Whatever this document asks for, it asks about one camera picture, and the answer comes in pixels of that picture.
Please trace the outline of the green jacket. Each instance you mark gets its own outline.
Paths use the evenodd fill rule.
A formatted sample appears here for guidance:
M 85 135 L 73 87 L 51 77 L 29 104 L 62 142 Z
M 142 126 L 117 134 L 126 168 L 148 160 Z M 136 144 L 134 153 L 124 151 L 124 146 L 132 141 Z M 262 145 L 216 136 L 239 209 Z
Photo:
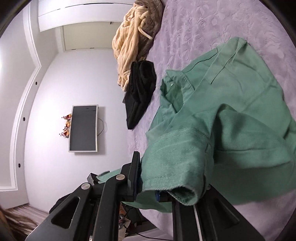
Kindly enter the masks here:
M 208 185 L 233 205 L 295 189 L 295 120 L 280 84 L 245 39 L 167 70 L 159 100 L 132 207 L 171 212 L 156 192 L 194 205 Z

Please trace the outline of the red flower decoration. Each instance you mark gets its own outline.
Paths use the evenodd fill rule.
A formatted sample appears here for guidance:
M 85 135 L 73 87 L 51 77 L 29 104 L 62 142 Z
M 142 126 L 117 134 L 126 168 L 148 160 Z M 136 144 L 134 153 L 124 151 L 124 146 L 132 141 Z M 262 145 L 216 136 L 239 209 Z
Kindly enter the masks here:
M 63 116 L 62 119 L 64 119 L 66 123 L 65 123 L 65 126 L 63 127 L 62 132 L 59 134 L 59 136 L 69 138 L 72 114 L 67 114 Z

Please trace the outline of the black garment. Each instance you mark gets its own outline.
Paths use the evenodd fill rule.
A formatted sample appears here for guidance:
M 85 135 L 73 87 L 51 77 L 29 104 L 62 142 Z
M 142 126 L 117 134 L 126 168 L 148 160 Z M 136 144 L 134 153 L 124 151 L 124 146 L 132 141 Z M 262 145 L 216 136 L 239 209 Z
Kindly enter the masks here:
M 148 108 L 156 89 L 157 76 L 154 64 L 142 60 L 133 62 L 123 103 L 126 109 L 127 128 L 132 130 Z

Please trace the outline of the brown and cream garment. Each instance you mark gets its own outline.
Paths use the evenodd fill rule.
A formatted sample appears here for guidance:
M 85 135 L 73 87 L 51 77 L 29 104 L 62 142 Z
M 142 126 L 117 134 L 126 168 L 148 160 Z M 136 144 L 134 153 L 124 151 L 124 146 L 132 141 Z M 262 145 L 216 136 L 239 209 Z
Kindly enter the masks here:
M 126 92 L 133 62 L 145 60 L 161 28 L 162 1 L 135 1 L 112 40 L 117 60 L 117 83 Z

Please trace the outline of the purple bed blanket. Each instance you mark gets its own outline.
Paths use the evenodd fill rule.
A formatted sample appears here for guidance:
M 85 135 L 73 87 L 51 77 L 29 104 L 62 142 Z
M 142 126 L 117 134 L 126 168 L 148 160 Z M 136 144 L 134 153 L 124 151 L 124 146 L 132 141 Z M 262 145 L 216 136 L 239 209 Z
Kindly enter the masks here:
M 167 69 L 179 70 L 192 60 L 241 37 L 264 59 L 295 118 L 295 46 L 276 16 L 261 1 L 163 1 L 161 29 L 147 59 L 158 77 L 151 104 L 139 124 L 128 131 L 128 156 L 144 153 L 145 133 L 159 107 L 159 86 Z M 295 190 L 261 203 L 237 206 L 266 240 L 276 240 L 295 210 Z

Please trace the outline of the wall television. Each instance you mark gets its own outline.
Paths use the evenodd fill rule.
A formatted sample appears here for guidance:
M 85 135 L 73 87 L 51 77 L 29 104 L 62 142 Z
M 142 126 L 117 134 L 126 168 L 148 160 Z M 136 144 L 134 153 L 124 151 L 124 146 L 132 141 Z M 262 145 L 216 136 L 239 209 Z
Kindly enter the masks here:
M 98 151 L 98 105 L 72 106 L 69 132 L 69 152 L 95 153 Z

